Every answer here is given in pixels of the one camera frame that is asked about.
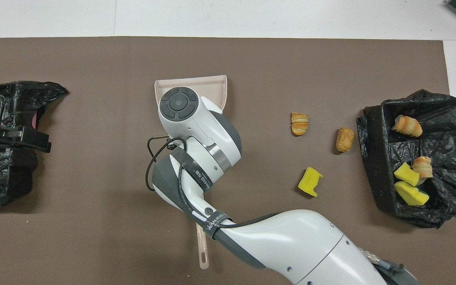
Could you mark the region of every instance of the food scrap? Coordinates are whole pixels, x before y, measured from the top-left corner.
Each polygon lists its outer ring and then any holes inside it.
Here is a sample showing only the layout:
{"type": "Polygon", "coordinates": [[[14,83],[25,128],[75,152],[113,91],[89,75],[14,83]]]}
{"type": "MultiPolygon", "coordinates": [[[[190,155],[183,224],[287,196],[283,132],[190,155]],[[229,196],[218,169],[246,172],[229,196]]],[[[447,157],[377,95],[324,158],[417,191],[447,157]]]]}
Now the food scrap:
{"type": "Polygon", "coordinates": [[[422,126],[420,126],[418,120],[404,115],[399,115],[395,119],[395,126],[391,130],[410,137],[419,137],[423,133],[422,126]]]}
{"type": "Polygon", "coordinates": [[[335,147],[339,152],[347,152],[350,150],[351,145],[353,144],[353,138],[355,137],[355,132],[350,128],[342,127],[337,132],[337,141],[335,141],[335,147]]]}
{"type": "Polygon", "coordinates": [[[395,175],[398,179],[409,183],[411,186],[416,186],[418,184],[418,180],[420,179],[420,175],[414,172],[409,164],[405,162],[397,170],[395,170],[393,175],[395,175]]]}
{"type": "Polygon", "coordinates": [[[399,181],[394,186],[395,191],[409,206],[423,206],[429,200],[429,195],[407,184],[407,182],[399,181]]]}
{"type": "Polygon", "coordinates": [[[414,172],[420,175],[420,180],[418,181],[418,184],[416,184],[417,186],[425,182],[427,178],[432,178],[432,166],[430,165],[431,162],[432,160],[427,156],[418,157],[413,161],[412,169],[414,172]]]}
{"type": "Polygon", "coordinates": [[[302,177],[298,183],[298,188],[313,197],[318,197],[314,188],[318,186],[320,178],[323,178],[323,176],[317,170],[312,167],[308,167],[306,169],[306,173],[304,173],[304,177],[302,177]]]}
{"type": "Polygon", "coordinates": [[[306,133],[309,128],[309,115],[302,113],[291,113],[291,131],[297,135],[301,136],[306,133]]]}

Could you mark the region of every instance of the black strap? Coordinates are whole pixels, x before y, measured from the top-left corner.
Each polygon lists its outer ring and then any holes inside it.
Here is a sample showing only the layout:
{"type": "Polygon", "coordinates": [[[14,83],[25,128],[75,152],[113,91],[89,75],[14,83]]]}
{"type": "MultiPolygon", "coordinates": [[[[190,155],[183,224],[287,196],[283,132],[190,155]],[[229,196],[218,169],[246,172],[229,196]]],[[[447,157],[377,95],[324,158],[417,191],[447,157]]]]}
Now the black strap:
{"type": "Polygon", "coordinates": [[[205,231],[205,234],[208,235],[209,238],[214,239],[214,233],[217,231],[217,229],[219,229],[219,225],[221,225],[221,222],[229,218],[230,217],[227,214],[217,210],[207,218],[207,220],[203,224],[203,231],[205,231]]]}
{"type": "Polygon", "coordinates": [[[182,148],[176,148],[172,151],[172,157],[174,157],[182,167],[190,174],[190,176],[196,181],[198,186],[201,187],[204,193],[206,193],[214,184],[207,173],[201,168],[201,166],[182,148]]]}

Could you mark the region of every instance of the black trash bag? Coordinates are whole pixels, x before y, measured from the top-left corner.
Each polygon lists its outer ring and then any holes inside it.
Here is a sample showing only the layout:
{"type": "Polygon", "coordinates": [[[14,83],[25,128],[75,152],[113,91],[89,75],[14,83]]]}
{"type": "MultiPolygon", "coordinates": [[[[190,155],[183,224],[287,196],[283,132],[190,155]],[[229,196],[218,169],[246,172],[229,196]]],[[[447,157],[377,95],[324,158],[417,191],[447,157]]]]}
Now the black trash bag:
{"type": "Polygon", "coordinates": [[[456,217],[456,98],[422,89],[366,107],[363,114],[357,118],[358,138],[378,209],[420,228],[439,228],[456,217]],[[398,115],[417,119],[423,134],[413,138],[392,131],[398,115]],[[418,186],[430,198],[423,206],[409,206],[395,191],[393,173],[419,156],[432,159],[434,177],[418,186]]]}
{"type": "MultiPolygon", "coordinates": [[[[45,106],[66,94],[67,89],[53,82],[0,84],[0,126],[36,128],[45,106]]],[[[33,150],[0,150],[0,206],[31,191],[37,166],[38,155],[33,150]]]]}

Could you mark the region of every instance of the black cable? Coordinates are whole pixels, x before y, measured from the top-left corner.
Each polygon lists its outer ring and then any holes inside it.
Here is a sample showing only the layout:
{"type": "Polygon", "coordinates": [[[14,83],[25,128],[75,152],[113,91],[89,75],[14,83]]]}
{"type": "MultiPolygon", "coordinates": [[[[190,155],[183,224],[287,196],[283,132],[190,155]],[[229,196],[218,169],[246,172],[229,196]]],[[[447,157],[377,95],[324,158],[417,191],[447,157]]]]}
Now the black cable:
{"type": "Polygon", "coordinates": [[[150,142],[154,139],[166,139],[168,137],[168,135],[158,135],[157,137],[151,137],[149,140],[147,140],[147,150],[149,150],[150,156],[154,156],[152,150],[150,149],[150,142]]]}
{"type": "MultiPolygon", "coordinates": [[[[186,141],[182,137],[174,137],[173,139],[170,139],[169,141],[167,141],[166,144],[161,146],[159,151],[155,155],[153,155],[152,150],[150,149],[150,142],[153,141],[154,139],[164,139],[164,138],[167,138],[167,137],[168,137],[167,135],[162,135],[162,136],[158,136],[158,137],[151,137],[147,141],[147,149],[149,150],[149,153],[152,156],[152,159],[151,159],[149,165],[147,166],[147,170],[145,171],[145,184],[146,184],[147,188],[149,190],[151,190],[151,191],[155,191],[155,190],[150,187],[149,181],[148,181],[148,177],[149,177],[149,171],[150,171],[150,168],[151,168],[152,164],[154,162],[157,162],[156,161],[156,157],[158,157],[158,155],[173,141],[181,141],[183,143],[183,145],[184,145],[184,151],[185,152],[188,151],[188,144],[186,143],[186,141]]],[[[188,198],[186,197],[186,195],[184,193],[184,189],[182,189],[182,170],[183,170],[183,166],[182,166],[182,164],[180,164],[180,166],[179,166],[179,174],[178,174],[178,177],[177,177],[177,186],[179,188],[180,198],[182,199],[184,205],[188,208],[188,210],[190,212],[196,212],[199,215],[203,216],[204,218],[207,218],[205,215],[203,215],[203,213],[201,211],[198,211],[198,209],[194,208],[191,205],[191,203],[188,200],[188,198]]],[[[219,225],[219,227],[220,228],[224,228],[224,229],[232,229],[232,228],[243,227],[243,226],[254,224],[256,222],[260,222],[262,220],[266,220],[266,219],[271,218],[271,217],[273,217],[273,216],[275,216],[277,214],[279,214],[279,213],[271,213],[271,214],[264,215],[264,216],[259,217],[259,218],[255,218],[253,220],[248,220],[247,222],[240,222],[238,224],[233,224],[233,225],[223,225],[223,224],[221,224],[221,225],[219,225]]]]}
{"type": "Polygon", "coordinates": [[[254,224],[256,222],[261,222],[262,220],[266,220],[268,218],[271,218],[275,215],[277,215],[279,213],[271,213],[271,214],[268,214],[268,215],[264,215],[262,217],[259,217],[259,218],[255,218],[254,220],[248,220],[247,222],[240,222],[239,224],[234,224],[234,225],[219,225],[220,228],[223,228],[223,229],[233,229],[233,228],[238,228],[238,227],[243,227],[243,226],[247,226],[247,225],[251,225],[251,224],[254,224]]]}
{"type": "Polygon", "coordinates": [[[152,166],[152,164],[154,162],[156,162],[156,157],[158,157],[158,155],[173,141],[182,141],[182,143],[184,144],[184,150],[187,151],[188,149],[188,146],[186,145],[186,141],[182,138],[182,137],[174,137],[173,139],[170,139],[169,141],[167,141],[161,148],[160,150],[152,156],[152,159],[150,160],[149,162],[149,165],[147,166],[147,170],[145,171],[145,185],[147,186],[147,189],[151,190],[151,191],[154,191],[153,188],[150,187],[149,185],[149,171],[150,171],[150,167],[152,166]]]}

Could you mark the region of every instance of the circular control button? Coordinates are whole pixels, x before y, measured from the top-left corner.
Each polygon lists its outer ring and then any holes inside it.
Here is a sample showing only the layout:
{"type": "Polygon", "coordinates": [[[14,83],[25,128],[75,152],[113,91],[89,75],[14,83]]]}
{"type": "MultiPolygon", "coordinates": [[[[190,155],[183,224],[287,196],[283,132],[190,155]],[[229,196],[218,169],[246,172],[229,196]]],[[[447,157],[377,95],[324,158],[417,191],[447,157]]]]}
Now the circular control button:
{"type": "Polygon", "coordinates": [[[169,104],[170,108],[179,111],[186,107],[188,98],[183,93],[179,92],[170,97],[169,104]]]}

